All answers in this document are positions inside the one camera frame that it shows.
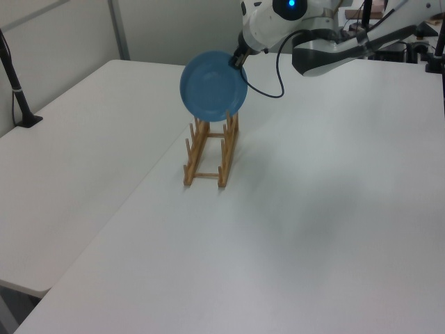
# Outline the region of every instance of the wooden peg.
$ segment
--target wooden peg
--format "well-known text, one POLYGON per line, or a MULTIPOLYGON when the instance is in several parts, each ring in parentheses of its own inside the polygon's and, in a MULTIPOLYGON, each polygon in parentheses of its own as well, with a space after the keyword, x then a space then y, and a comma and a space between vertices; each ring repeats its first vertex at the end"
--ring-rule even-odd
POLYGON ((196 144, 196 139, 195 139, 195 130, 193 130, 193 124, 190 123, 190 133, 192 136, 192 144, 195 145, 196 144))
POLYGON ((218 186, 221 186, 223 184, 223 169, 221 166, 218 167, 218 186))
POLYGON ((225 142, 224 139, 221 139, 221 156, 222 156, 222 167, 225 166, 225 142))
POLYGON ((187 154, 188 154, 188 163, 192 161, 192 150, 190 149, 190 141, 188 138, 186 138, 186 145, 187 145, 187 154))
POLYGON ((200 134, 200 121, 195 117, 196 134, 200 134))
POLYGON ((232 126, 230 125, 230 112, 227 110, 225 113, 226 116, 226 122, 227 122, 227 132, 231 132, 230 129, 232 126))

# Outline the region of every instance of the white wall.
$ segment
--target white wall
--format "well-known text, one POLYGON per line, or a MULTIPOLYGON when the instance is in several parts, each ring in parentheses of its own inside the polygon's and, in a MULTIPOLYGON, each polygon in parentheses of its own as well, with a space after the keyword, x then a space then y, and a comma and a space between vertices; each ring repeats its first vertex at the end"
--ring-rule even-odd
MULTIPOLYGON (((119 59, 107 0, 70 0, 4 35, 32 112, 119 59)), ((0 66, 0 136, 13 128, 10 109, 11 87, 0 66)))
POLYGON ((185 65, 201 52, 237 47, 239 0, 117 1, 133 61, 185 65))

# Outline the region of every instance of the black cable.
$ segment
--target black cable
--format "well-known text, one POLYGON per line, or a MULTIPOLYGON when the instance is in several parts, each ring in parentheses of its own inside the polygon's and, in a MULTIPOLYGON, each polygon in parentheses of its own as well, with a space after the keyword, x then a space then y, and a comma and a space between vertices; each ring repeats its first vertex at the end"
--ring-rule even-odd
POLYGON ((249 87, 251 87, 251 89, 253 89, 255 92, 260 93, 260 94, 262 94, 262 95, 264 95, 264 96, 266 96, 266 97, 270 97, 270 98, 272 98, 272 99, 279 99, 279 98, 283 97, 283 96, 284 96, 284 84, 283 84, 283 80, 282 80, 282 78, 281 78, 281 74, 280 74, 280 56, 281 56, 281 53, 282 53, 283 48, 284 48, 285 44, 287 43, 287 41, 288 41, 291 37, 293 37, 294 35, 297 35, 298 33, 302 33, 302 32, 303 32, 303 30, 299 30, 299 31, 294 31, 293 33, 291 33, 289 36, 287 36, 287 37, 284 39, 283 43, 282 43, 281 46, 280 46, 280 49, 278 50, 278 53, 277 53, 277 61, 276 61, 275 66, 276 66, 276 68, 277 68, 278 81, 280 82, 281 91, 282 91, 280 95, 270 95, 270 94, 268 94, 268 93, 261 92, 259 89, 257 89, 257 88, 255 88, 254 86, 252 86, 252 85, 248 82, 248 80, 244 77, 244 74, 243 74, 243 66, 241 66, 240 69, 239 69, 239 72, 240 72, 240 74, 241 74, 241 78, 243 78, 244 82, 246 82, 246 84, 247 84, 249 87))
POLYGON ((14 126, 16 127, 17 126, 17 123, 15 122, 15 114, 14 114, 14 101, 15 99, 14 99, 14 92, 13 92, 13 123, 14 123, 14 126))

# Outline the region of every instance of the blue plate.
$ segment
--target blue plate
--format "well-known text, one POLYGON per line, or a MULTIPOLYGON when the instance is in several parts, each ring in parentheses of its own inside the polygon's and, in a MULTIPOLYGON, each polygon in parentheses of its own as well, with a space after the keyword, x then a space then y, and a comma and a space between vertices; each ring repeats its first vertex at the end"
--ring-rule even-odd
POLYGON ((224 120, 227 110, 233 116, 243 105, 248 85, 239 71, 229 65, 231 58, 223 51, 205 52, 195 57, 182 72, 182 102, 200 120, 224 120))

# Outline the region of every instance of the floor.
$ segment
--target floor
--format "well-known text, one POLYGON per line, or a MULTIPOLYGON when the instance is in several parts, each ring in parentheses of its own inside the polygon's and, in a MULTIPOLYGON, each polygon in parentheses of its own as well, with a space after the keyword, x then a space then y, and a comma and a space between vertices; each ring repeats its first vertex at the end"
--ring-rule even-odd
POLYGON ((0 287, 0 334, 13 334, 40 299, 0 287))

